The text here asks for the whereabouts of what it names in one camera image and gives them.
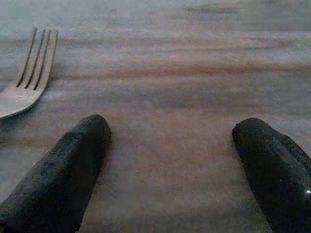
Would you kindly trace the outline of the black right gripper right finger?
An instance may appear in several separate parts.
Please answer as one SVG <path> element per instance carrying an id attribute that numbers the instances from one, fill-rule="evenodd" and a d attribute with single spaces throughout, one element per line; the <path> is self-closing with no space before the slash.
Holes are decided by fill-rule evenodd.
<path id="1" fill-rule="evenodd" d="M 311 231 L 311 159 L 289 136 L 251 117 L 232 130 L 248 184 L 275 233 Z"/>

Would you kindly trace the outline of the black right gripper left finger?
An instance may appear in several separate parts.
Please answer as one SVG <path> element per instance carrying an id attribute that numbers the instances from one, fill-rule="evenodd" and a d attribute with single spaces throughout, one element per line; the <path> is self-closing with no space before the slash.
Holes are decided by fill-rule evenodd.
<path id="1" fill-rule="evenodd" d="M 1 232 L 78 232 L 110 137 L 108 123 L 98 114 L 66 132 L 1 203 Z"/>

